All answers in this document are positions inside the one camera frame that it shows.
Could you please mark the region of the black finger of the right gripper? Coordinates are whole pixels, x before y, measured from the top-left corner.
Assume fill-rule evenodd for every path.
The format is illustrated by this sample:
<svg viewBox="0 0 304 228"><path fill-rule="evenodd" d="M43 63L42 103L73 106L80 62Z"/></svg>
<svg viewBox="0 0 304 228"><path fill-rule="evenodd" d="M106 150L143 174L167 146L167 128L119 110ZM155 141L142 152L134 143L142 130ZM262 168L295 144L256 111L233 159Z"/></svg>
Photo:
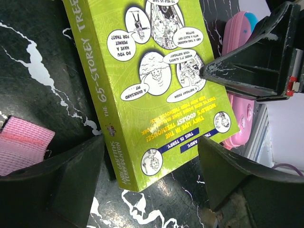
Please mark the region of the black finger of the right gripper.
<svg viewBox="0 0 304 228"><path fill-rule="evenodd" d="M249 40L200 70L200 77L260 102L302 91L302 6L286 1L255 26Z"/></svg>

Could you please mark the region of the green bottom book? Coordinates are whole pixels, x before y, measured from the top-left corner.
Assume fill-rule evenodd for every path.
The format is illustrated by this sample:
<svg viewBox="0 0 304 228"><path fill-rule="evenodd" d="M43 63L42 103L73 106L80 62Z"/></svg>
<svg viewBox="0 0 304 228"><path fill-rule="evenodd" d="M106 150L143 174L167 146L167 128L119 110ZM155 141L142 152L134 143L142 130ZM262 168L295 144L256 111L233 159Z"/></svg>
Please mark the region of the green bottom book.
<svg viewBox="0 0 304 228"><path fill-rule="evenodd" d="M66 0L120 188L140 192L239 131L197 0Z"/></svg>

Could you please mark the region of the pink student backpack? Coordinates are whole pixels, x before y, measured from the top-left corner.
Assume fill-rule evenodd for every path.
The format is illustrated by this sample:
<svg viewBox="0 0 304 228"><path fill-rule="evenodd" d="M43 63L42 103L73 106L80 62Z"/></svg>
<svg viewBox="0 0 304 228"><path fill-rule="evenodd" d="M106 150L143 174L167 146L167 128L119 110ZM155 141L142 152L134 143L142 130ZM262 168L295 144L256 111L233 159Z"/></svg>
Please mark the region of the pink student backpack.
<svg viewBox="0 0 304 228"><path fill-rule="evenodd" d="M17 117L10 117L0 132L0 175L44 160L55 132Z"/></svg>

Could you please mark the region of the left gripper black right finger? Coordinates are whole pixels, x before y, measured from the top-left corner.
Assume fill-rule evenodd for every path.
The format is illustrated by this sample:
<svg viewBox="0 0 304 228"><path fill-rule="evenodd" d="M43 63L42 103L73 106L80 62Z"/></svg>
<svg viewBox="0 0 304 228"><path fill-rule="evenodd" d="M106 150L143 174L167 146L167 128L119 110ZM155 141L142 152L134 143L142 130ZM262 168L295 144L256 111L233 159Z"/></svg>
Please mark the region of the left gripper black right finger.
<svg viewBox="0 0 304 228"><path fill-rule="evenodd" d="M202 136L198 153L220 228L302 228L304 178L240 156Z"/></svg>

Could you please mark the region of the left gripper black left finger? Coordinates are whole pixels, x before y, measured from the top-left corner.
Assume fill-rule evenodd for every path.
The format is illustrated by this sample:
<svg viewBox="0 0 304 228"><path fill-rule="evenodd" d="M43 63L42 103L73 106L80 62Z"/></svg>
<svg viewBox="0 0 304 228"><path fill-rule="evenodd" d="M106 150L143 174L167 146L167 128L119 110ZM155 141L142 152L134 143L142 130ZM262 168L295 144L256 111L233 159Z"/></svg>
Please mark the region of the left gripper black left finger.
<svg viewBox="0 0 304 228"><path fill-rule="evenodd" d="M104 136L0 179L2 228L84 228L104 157Z"/></svg>

